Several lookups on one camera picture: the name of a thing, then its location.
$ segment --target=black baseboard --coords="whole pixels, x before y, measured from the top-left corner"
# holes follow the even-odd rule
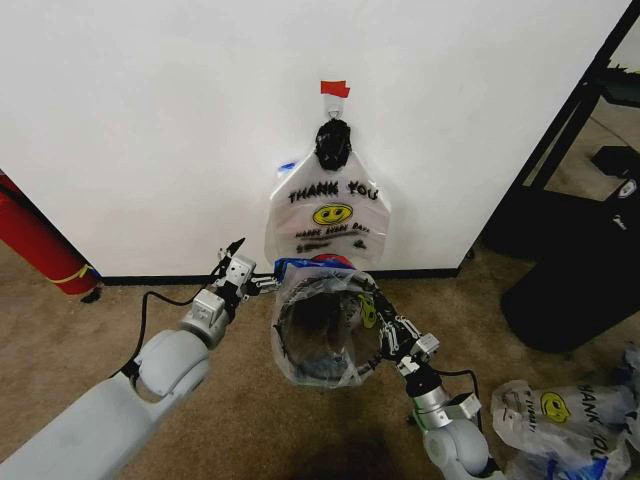
[[[458,268],[434,268],[421,270],[374,270],[368,272],[373,278],[450,278],[456,277]],[[107,286],[113,285],[202,285],[207,275],[158,275],[131,277],[102,277]]]

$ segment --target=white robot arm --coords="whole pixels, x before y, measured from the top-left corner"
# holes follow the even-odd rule
[[[422,335],[407,318],[397,315],[393,305],[374,289],[380,329],[380,352],[395,363],[406,380],[406,392],[412,400],[413,421],[423,434],[429,459],[446,480],[504,480],[504,474],[489,455],[487,440],[480,431],[480,401],[474,393],[453,399],[442,387],[441,374],[429,366],[440,342],[432,334]],[[459,375],[471,371],[450,372]],[[478,418],[478,426],[471,421]]]
[[[134,365],[82,395],[0,465],[0,478],[113,478],[160,421],[204,380],[209,351],[224,336],[247,290],[257,288],[251,281],[252,260],[236,255],[225,267],[215,293],[201,290],[178,330],[155,335]],[[140,396],[139,382],[156,402]]]
[[[0,478],[113,478],[207,376],[209,351],[224,336],[239,303],[273,283],[254,278],[255,262],[231,257],[231,250],[221,262],[217,288],[201,289],[178,330],[155,335],[121,370],[82,395],[0,464]],[[413,418],[423,430],[431,461],[447,480],[504,479],[489,457],[484,436],[470,421],[480,408],[477,397],[450,399],[438,372],[428,365],[439,345],[436,338],[421,335],[409,320],[397,316],[373,287],[382,323],[381,356],[393,361],[407,381]],[[142,398],[140,383],[157,401]]]

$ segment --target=red fire extinguisher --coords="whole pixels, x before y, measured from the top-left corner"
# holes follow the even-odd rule
[[[1,172],[0,238],[65,293],[85,293],[98,283],[93,268]]]

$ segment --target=floor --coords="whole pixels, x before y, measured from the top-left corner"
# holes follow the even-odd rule
[[[620,120],[624,115],[605,110],[602,117],[608,128],[624,123],[619,127],[638,143],[640,130],[629,129]],[[613,144],[612,139],[606,128],[590,122],[551,188],[606,196],[605,190],[610,192],[617,183],[603,186],[607,180],[590,170],[588,156],[603,142]],[[550,387],[609,371],[626,342],[638,338],[640,315],[570,355],[530,350],[510,333],[499,300],[532,264],[482,245],[476,253],[457,278],[384,280],[380,285],[402,314],[440,339],[436,367],[476,371],[485,432],[491,451],[504,465],[514,451],[491,429],[491,392],[518,378],[533,387]],[[128,357],[146,290],[107,287],[98,302],[83,304],[61,294],[0,245],[0,459]],[[182,299],[194,287],[157,290]],[[147,338],[174,328],[184,313],[151,302]],[[211,355],[210,378],[166,419],[121,478],[441,478],[425,456],[419,431],[405,423],[410,405],[403,380],[391,366],[379,367],[358,388],[327,391],[287,382],[272,360],[273,303],[273,294],[268,294],[241,307]],[[470,388],[463,379],[446,385],[454,393]]]

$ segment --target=white plastic bag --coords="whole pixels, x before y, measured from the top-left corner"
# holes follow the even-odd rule
[[[362,384],[377,364],[378,329],[369,275],[350,268],[286,267],[271,322],[273,356],[298,385]]]
[[[323,169],[311,153],[282,176],[271,195],[266,256],[273,262],[335,254],[369,266],[382,256],[390,212],[355,152],[336,171]]]
[[[541,478],[539,469],[551,475],[542,478],[622,478],[630,465],[625,415],[634,409],[633,394],[623,385],[532,390],[515,380],[499,387],[491,401],[496,433],[529,454],[507,468],[519,480]]]

